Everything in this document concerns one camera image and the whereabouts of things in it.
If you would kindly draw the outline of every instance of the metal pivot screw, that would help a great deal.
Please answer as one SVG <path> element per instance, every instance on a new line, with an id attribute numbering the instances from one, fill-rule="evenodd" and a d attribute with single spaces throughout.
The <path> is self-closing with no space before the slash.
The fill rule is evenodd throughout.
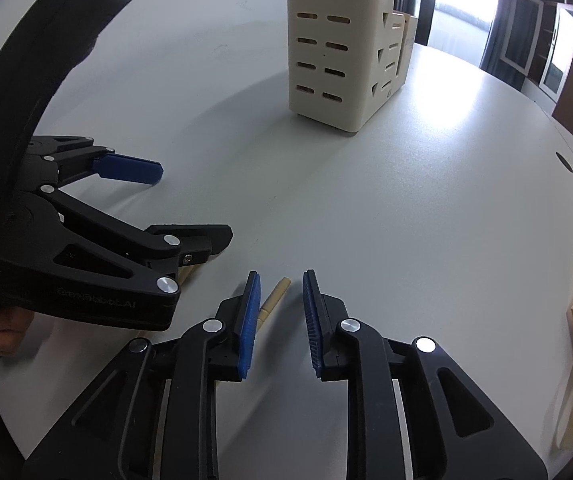
<path id="1" fill-rule="evenodd" d="M 164 241 L 169 245 L 179 245 L 180 239 L 173 235 L 164 235 Z"/>
<path id="2" fill-rule="evenodd" d="M 222 327 L 223 324 L 219 319 L 207 319 L 202 325 L 205 332 L 220 332 Z"/>
<path id="3" fill-rule="evenodd" d="M 339 325 L 347 332 L 357 332 L 362 327 L 357 319 L 345 319 Z"/>
<path id="4" fill-rule="evenodd" d="M 435 341 L 428 337 L 421 337 L 415 341 L 415 346 L 418 350 L 421 350 L 426 354 L 430 354 L 433 350 L 435 350 Z"/>
<path id="5" fill-rule="evenodd" d="M 175 294 L 179 288 L 178 284 L 167 276 L 162 276 L 161 278 L 158 278 L 156 283 L 158 285 L 159 290 L 161 290 L 162 292 L 166 292 L 167 294 Z"/>
<path id="6" fill-rule="evenodd" d="M 136 339 L 133 339 L 128 344 L 128 349 L 134 354 L 138 354 L 140 352 L 144 352 L 148 345 L 149 342 L 146 339 L 144 339 L 143 337 L 138 337 Z"/>

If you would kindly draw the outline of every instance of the table surface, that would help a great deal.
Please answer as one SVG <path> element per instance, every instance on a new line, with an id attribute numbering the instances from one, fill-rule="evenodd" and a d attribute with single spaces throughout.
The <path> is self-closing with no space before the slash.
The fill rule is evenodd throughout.
<path id="1" fill-rule="evenodd" d="M 0 0 L 0 46 L 32 1 Z M 311 268 L 383 336 L 436 339 L 554 472 L 567 458 L 551 441 L 573 301 L 573 173 L 556 152 L 573 167 L 573 137 L 516 90 L 418 45 L 406 85 L 356 136 L 296 116 L 285 17 L 286 0 L 134 0 L 36 132 L 163 164 L 155 187 L 92 177 L 66 188 L 90 205 L 140 228 L 233 228 L 155 342 L 211 316 L 249 270 L 264 297 L 293 279 L 249 379 L 218 389 L 221 478 L 344 476 L 346 384 L 311 367 Z M 36 317 L 0 361 L 0 413 L 24 455 L 134 335 Z"/>

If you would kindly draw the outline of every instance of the blue gripper pad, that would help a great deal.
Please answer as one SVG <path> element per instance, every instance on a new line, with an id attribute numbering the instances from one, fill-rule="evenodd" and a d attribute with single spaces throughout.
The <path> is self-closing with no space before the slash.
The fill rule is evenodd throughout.
<path id="1" fill-rule="evenodd" d="M 253 356 L 253 344 L 255 343 L 255 331 L 258 326 L 258 316 L 260 314 L 260 275 L 252 272 L 246 285 L 246 290 L 242 298 L 247 298 L 246 305 L 241 305 L 244 309 L 244 321 L 240 331 L 240 360 L 238 361 L 238 373 L 240 378 L 246 379 L 250 368 L 250 361 Z"/>
<path id="2" fill-rule="evenodd" d="M 322 368 L 324 367 L 322 330 L 319 326 L 317 305 L 315 304 L 313 286 L 311 285 L 311 277 L 308 272 L 304 273 L 302 292 L 304 296 L 304 317 L 306 318 L 306 329 L 309 335 L 309 346 L 311 347 L 311 362 L 313 363 L 315 374 L 319 379 L 322 374 Z"/>
<path id="3" fill-rule="evenodd" d="M 159 162 L 117 153 L 107 153 L 95 158 L 92 171 L 102 178 L 140 182 L 141 184 L 157 184 L 164 173 Z"/>

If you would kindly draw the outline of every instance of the slot hole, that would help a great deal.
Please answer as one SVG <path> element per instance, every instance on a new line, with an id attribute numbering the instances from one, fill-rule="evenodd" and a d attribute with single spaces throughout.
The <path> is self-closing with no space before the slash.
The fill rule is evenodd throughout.
<path id="1" fill-rule="evenodd" d="M 326 97 L 326 99 L 330 99 L 331 101 L 336 101 L 338 103 L 342 102 L 342 97 L 333 94 L 327 94 L 326 92 L 322 92 L 322 96 Z"/>
<path id="2" fill-rule="evenodd" d="M 327 46 L 329 48 L 335 48 L 337 50 L 348 50 L 348 46 L 346 45 L 342 45 L 339 43 L 330 43 L 330 41 L 327 41 Z"/>
<path id="3" fill-rule="evenodd" d="M 437 372 L 437 377 L 451 412 L 455 433 L 460 438 L 471 436 L 493 426 L 493 417 L 452 371 L 448 368 L 441 368 Z"/>
<path id="4" fill-rule="evenodd" d="M 337 75 L 340 77 L 346 77 L 346 74 L 344 72 L 340 72 L 340 70 L 333 70 L 332 68 L 325 68 L 324 72 L 326 72 L 327 74 Z"/>
<path id="5" fill-rule="evenodd" d="M 561 156 L 560 153 L 555 152 L 555 155 L 557 155 L 557 158 L 559 158 L 559 161 L 564 165 L 564 167 L 573 173 L 573 168 L 570 167 L 569 162 L 563 156 Z"/>
<path id="6" fill-rule="evenodd" d="M 345 18 L 344 16 L 327 16 L 327 20 L 329 20 L 329 22 L 336 23 L 351 23 L 351 20 Z"/>

